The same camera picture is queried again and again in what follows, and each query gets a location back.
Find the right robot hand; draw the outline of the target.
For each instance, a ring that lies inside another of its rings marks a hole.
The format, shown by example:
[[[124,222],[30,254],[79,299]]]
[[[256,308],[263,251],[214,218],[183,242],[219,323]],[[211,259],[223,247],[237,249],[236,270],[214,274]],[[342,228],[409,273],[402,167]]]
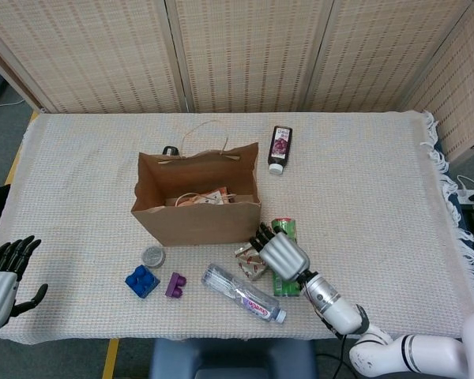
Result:
[[[271,229],[260,223],[249,242],[265,264],[283,280],[295,281],[310,268],[306,252],[281,227]]]

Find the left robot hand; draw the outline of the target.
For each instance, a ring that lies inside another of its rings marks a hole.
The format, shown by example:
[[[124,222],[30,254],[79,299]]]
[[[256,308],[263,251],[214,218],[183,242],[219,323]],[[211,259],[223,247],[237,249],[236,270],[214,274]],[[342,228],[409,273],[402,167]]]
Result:
[[[11,317],[35,309],[44,299],[48,284],[43,283],[35,296],[17,304],[17,291],[33,252],[40,246],[41,240],[34,235],[0,246],[0,328]]]

